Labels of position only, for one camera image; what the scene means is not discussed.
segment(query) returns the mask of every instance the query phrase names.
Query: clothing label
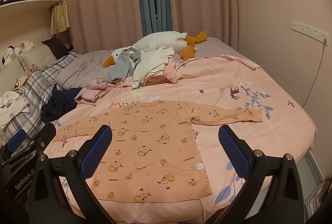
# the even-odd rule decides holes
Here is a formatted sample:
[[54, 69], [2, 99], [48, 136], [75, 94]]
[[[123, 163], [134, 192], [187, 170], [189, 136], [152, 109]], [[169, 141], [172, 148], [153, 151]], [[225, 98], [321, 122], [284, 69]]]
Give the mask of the clothing label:
[[195, 164], [195, 165], [196, 165], [196, 170], [204, 169], [204, 165], [203, 165], [203, 163], [197, 163], [197, 164]]

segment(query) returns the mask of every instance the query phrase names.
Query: wall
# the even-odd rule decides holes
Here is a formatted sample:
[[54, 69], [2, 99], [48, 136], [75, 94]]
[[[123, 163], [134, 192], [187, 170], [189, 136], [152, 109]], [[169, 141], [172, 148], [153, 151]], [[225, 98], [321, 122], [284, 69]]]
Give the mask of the wall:
[[[238, 51], [259, 65], [300, 105], [309, 95], [322, 56], [323, 44], [291, 31], [291, 20], [332, 35], [332, 0], [237, 0]], [[312, 93], [305, 105], [317, 125], [313, 154], [325, 177], [332, 175], [332, 120], [328, 95], [332, 44], [326, 47]]]
[[0, 61], [9, 46], [17, 47], [22, 40], [41, 45], [51, 38], [51, 9], [25, 13], [0, 21]]

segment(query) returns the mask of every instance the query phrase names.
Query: blue gripper pad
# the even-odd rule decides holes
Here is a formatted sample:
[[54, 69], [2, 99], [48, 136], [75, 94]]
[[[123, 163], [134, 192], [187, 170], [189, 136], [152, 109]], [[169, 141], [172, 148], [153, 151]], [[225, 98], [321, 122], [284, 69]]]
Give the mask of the blue gripper pad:
[[9, 142], [7, 142], [7, 149], [10, 153], [14, 153], [16, 149], [21, 145], [21, 143], [27, 137], [26, 132], [24, 129], [19, 130]]
[[93, 176], [111, 141], [112, 130], [109, 126], [103, 125], [94, 137], [87, 141], [89, 146], [85, 147], [84, 144], [80, 148], [79, 155], [82, 154], [82, 159], [80, 160], [80, 172], [83, 179], [91, 178]]
[[235, 141], [230, 132], [232, 132], [232, 130], [229, 126], [221, 126], [218, 133], [219, 142], [224, 148], [237, 175], [247, 179], [250, 175], [250, 162], [237, 143], [237, 141], [240, 140], [236, 137], [237, 141]]

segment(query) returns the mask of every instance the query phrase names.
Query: electrical outlet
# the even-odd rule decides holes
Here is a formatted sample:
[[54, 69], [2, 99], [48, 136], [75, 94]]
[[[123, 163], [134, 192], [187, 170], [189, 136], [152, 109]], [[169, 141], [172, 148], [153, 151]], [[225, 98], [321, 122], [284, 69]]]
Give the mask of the electrical outlet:
[[310, 25], [292, 20], [291, 29], [293, 31], [305, 34], [313, 39], [316, 39], [321, 43], [324, 43], [324, 39], [326, 38], [326, 45], [329, 44], [329, 34]]

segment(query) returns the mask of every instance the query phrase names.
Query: pink bedsheet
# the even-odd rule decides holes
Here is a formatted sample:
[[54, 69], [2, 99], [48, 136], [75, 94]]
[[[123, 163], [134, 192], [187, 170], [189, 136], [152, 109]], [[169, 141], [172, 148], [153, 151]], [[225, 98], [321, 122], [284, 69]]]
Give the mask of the pink bedsheet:
[[[260, 149], [266, 155], [290, 153], [298, 162], [310, 148], [315, 133], [313, 122], [301, 106], [253, 62], [231, 56], [196, 58], [183, 63], [177, 74], [177, 84], [150, 85], [137, 90], [113, 88], [96, 105], [80, 104], [61, 117], [58, 127], [134, 101], [184, 100], [223, 108], [259, 108], [264, 120], [262, 123], [233, 123], [230, 127], [252, 149]], [[203, 223], [212, 213], [230, 204], [244, 180], [236, 175], [218, 141], [219, 127], [193, 125], [193, 128], [213, 194], [200, 200], [178, 203], [133, 204], [101, 200], [114, 220], [127, 223]], [[50, 158], [63, 156], [71, 149], [79, 149], [90, 138], [75, 137], [54, 142], [45, 153]], [[63, 186], [71, 203], [77, 206], [66, 183]]]

